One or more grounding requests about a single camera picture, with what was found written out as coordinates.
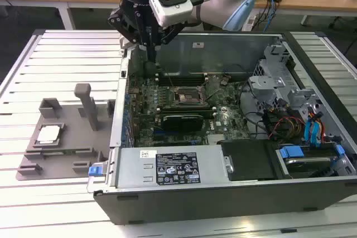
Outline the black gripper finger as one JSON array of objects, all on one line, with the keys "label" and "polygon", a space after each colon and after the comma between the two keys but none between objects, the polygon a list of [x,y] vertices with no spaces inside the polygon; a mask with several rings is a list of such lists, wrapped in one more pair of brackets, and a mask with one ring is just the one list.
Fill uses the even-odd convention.
[{"label": "black gripper finger", "polygon": [[133,8],[131,17],[128,9],[117,8],[109,16],[108,23],[129,42],[144,47],[147,61],[151,61],[151,40],[145,25],[143,12],[139,8]]},{"label": "black gripper finger", "polygon": [[185,23],[178,23],[168,27],[157,23],[151,27],[151,62],[156,62],[156,47],[168,44],[185,27]]}]

